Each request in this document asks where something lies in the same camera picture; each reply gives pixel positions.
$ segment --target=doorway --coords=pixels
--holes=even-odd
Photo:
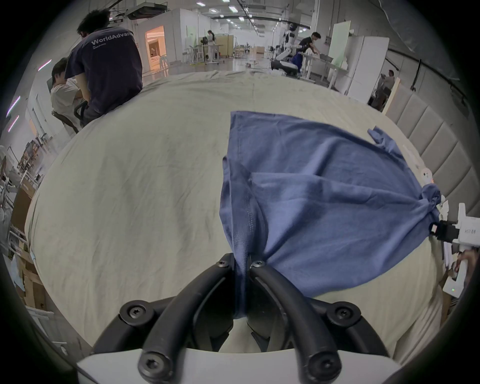
[[[151,71],[159,71],[168,66],[167,49],[165,47],[165,32],[163,26],[151,29],[145,33],[147,45],[148,62]]]

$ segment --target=table leg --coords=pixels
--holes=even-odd
[[[307,72],[307,80],[310,79],[310,73],[312,72],[312,60],[308,61],[308,72]]]
[[[330,84],[328,85],[328,89],[332,89],[332,86],[335,84],[336,76],[338,75],[338,71],[336,69],[333,70],[332,80],[330,80]]]

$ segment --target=ceiling light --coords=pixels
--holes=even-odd
[[[49,61],[47,61],[45,64],[43,64],[40,68],[38,68],[38,71],[41,70],[43,67],[45,67],[48,63],[50,63],[52,61],[52,59],[50,59]]]
[[[10,128],[8,129],[8,132],[10,132],[10,129],[12,129],[13,125],[17,122],[18,118],[20,117],[20,115],[18,115],[15,120],[13,121],[12,125],[10,126]]]
[[[10,111],[13,109],[13,107],[15,106],[15,104],[18,103],[18,100],[20,100],[20,96],[17,97],[17,99],[13,102],[13,104],[10,106],[10,108],[8,108],[8,111],[7,111],[7,116],[8,114],[10,113]]]

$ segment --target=chair backrest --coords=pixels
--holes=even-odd
[[[65,117],[55,111],[52,111],[52,115],[56,117],[58,120],[60,120],[62,123],[67,124],[69,127],[72,127],[75,131],[77,131],[77,127],[70,121],[68,117]]]
[[[448,200],[448,219],[456,220],[458,203],[465,203],[468,216],[480,217],[480,172],[449,124],[398,80],[384,114],[412,142],[432,171],[435,184]]]

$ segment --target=air conditioning unit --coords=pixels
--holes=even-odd
[[[167,12],[166,4],[141,3],[136,7],[125,10],[125,16],[130,20],[149,19],[151,17]]]

